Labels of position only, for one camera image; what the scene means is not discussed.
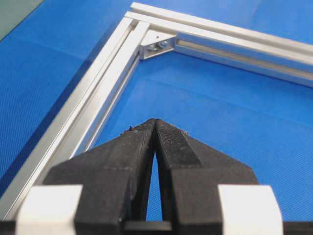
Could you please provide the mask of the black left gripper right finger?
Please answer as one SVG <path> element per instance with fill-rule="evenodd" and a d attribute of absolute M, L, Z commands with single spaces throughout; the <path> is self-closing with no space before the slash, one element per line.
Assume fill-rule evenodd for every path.
<path fill-rule="evenodd" d="M 258 185 L 253 170 L 161 119 L 155 140 L 163 219 L 176 235 L 221 235 L 218 185 Z"/>

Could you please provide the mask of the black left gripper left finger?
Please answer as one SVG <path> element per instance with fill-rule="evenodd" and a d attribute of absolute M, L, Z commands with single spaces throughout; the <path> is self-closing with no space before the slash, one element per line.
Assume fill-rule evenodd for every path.
<path fill-rule="evenodd" d="M 119 235 L 125 219 L 146 218 L 155 120 L 52 167 L 45 185 L 83 186 L 74 223 L 78 235 Z"/>

